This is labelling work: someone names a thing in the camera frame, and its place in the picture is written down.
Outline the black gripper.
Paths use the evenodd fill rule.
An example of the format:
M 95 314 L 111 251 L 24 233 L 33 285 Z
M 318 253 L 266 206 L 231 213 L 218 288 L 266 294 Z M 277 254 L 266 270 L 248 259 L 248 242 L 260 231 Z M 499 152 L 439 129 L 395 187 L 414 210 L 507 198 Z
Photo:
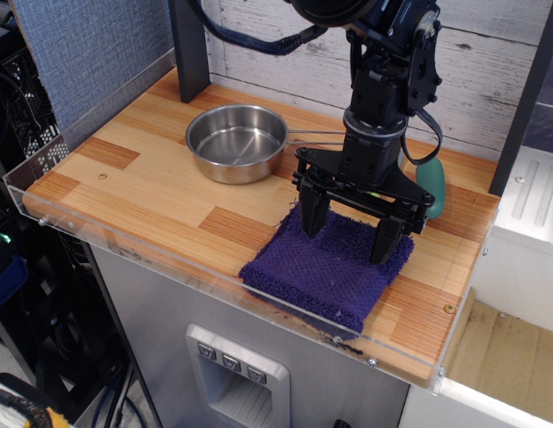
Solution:
M 407 126 L 346 128 L 340 151 L 295 151 L 293 183 L 300 196 L 301 225 L 312 238 L 326 223 L 331 200 L 380 218 L 370 262 L 403 262 L 412 252 L 409 234 L 420 234 L 434 197 L 406 177 L 398 158 L 407 146 Z

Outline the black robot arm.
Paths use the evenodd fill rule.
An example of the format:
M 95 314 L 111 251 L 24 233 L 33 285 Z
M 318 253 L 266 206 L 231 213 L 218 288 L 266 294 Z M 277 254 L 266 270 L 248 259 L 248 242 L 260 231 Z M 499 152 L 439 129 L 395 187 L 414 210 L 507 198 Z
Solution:
M 384 264 L 403 235 L 422 232 L 434 203 L 402 173 L 399 157 L 409 153 L 409 118 L 441 131 L 425 111 L 442 82 L 435 68 L 440 8 L 434 1 L 295 1 L 293 7 L 319 27 L 344 28 L 351 45 L 343 148 L 295 152 L 301 225 L 315 236 L 330 201 L 366 212 L 379 220 L 370 261 Z

